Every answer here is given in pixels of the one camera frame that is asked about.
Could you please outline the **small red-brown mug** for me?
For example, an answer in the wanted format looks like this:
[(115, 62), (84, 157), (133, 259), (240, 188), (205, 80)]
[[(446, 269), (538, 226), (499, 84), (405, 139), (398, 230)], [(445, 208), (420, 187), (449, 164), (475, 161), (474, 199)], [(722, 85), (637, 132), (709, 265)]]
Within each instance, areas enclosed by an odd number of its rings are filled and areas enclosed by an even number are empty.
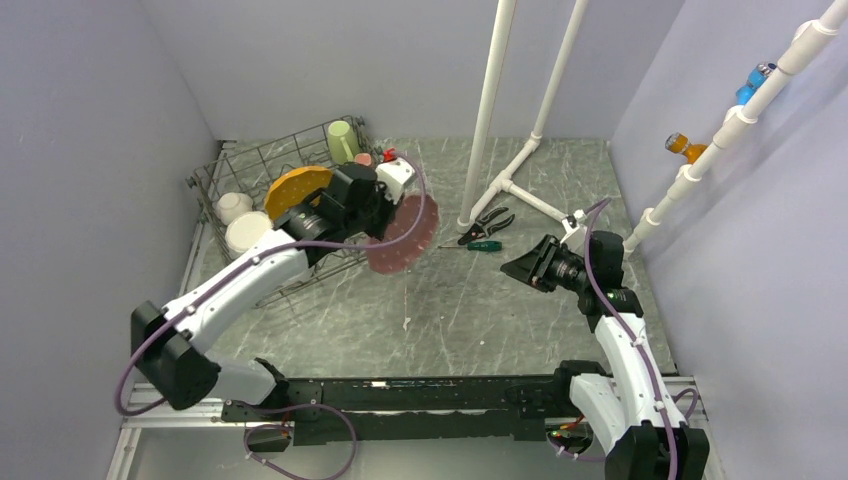
[(373, 168), (376, 165), (374, 156), (369, 153), (357, 154), (354, 157), (354, 162), (369, 168)]

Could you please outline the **light green mug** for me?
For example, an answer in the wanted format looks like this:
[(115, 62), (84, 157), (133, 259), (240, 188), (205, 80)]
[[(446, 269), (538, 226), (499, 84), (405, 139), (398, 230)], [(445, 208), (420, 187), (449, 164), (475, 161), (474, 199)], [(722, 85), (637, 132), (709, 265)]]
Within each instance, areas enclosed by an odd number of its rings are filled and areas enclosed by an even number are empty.
[(353, 126), (344, 120), (330, 123), (326, 129), (330, 157), (336, 164), (353, 162), (361, 153), (358, 137)]

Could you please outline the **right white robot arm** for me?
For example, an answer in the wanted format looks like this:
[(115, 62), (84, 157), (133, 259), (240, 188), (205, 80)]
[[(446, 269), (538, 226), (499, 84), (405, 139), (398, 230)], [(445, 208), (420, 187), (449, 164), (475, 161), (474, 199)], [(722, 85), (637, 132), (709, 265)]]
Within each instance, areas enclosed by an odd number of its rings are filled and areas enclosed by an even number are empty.
[(500, 270), (535, 290), (558, 288), (578, 297), (578, 309), (611, 369), (564, 361), (555, 372), (551, 401), (564, 415), (578, 412), (604, 452), (608, 479), (700, 479), (710, 444), (692, 427), (663, 381), (651, 351), (644, 311), (623, 282), (621, 236), (589, 234), (582, 252), (545, 236)]

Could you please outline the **white scalloped small bowl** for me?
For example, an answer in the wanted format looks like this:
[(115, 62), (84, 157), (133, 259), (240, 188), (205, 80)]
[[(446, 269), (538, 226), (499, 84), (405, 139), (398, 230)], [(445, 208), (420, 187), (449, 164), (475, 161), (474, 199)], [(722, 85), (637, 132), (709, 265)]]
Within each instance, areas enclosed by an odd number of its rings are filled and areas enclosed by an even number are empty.
[(240, 192), (223, 194), (214, 204), (214, 211), (220, 222), (228, 226), (239, 216), (253, 210), (253, 200)]

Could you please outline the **red plate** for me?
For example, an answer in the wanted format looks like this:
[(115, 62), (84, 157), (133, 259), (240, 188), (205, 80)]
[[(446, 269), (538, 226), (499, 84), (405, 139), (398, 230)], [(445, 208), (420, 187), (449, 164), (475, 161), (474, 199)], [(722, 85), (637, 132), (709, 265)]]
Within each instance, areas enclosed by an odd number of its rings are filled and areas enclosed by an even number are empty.
[(432, 243), (438, 224), (439, 208), (431, 195), (408, 195), (387, 227), (383, 240), (369, 238), (368, 244), (391, 243), (404, 234), (406, 237), (389, 247), (367, 250), (365, 256), (369, 268), (383, 275), (409, 268)]

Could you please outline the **grey wire dish rack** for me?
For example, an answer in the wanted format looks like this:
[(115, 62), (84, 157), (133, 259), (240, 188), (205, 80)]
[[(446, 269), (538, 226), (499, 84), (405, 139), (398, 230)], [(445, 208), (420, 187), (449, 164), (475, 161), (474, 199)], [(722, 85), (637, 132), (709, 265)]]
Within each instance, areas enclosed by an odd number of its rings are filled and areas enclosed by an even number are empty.
[[(383, 150), (369, 138), (363, 117), (344, 115), (276, 139), (224, 140), (219, 145), (217, 159), (197, 168), (186, 178), (200, 211), (181, 293), (199, 286), (238, 256), (230, 253), (225, 242), (226, 226), (215, 210), (218, 200), (226, 193), (246, 194), (253, 201), (254, 210), (264, 210), (264, 198), (279, 176), (296, 167), (334, 168), (328, 128), (336, 120), (351, 125), (360, 148), (382, 160)], [(311, 267), (304, 280), (273, 290), (253, 308), (283, 300), (313, 285), (329, 283), (329, 278), (359, 267), (365, 260), (363, 252), (331, 253)]]

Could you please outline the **floral scalloped small plate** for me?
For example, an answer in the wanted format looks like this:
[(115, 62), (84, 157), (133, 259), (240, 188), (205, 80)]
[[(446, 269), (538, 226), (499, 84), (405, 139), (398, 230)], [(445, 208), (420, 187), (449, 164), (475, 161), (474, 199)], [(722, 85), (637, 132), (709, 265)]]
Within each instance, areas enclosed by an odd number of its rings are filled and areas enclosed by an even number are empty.
[(226, 228), (224, 239), (232, 259), (247, 252), (261, 237), (272, 229), (273, 223), (267, 214), (260, 211), (246, 212), (235, 218)]

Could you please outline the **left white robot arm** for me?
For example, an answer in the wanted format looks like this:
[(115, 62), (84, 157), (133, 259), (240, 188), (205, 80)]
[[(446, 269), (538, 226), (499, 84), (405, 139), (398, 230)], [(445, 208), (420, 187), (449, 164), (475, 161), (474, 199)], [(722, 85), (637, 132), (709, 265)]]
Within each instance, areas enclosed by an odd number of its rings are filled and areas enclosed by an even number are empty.
[(158, 307), (131, 314), (131, 365), (156, 388), (160, 402), (188, 409), (208, 398), (248, 404), (264, 420), (289, 402), (288, 381), (268, 361), (227, 364), (207, 355), (218, 338), (273, 291), (305, 279), (327, 255), (351, 248), (361, 233), (383, 239), (406, 190), (421, 171), (403, 158), (375, 168), (351, 162), (275, 215), (270, 230), (205, 283)]

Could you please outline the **yellow polka dot plate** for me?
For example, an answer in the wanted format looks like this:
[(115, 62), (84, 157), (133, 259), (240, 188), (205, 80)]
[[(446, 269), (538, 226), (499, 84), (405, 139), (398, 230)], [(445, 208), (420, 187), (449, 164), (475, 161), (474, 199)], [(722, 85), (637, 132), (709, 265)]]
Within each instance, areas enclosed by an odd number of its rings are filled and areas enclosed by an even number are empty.
[(264, 200), (266, 213), (271, 220), (276, 220), (314, 191), (327, 187), (332, 177), (333, 171), (322, 166), (304, 166), (288, 171), (271, 184)]

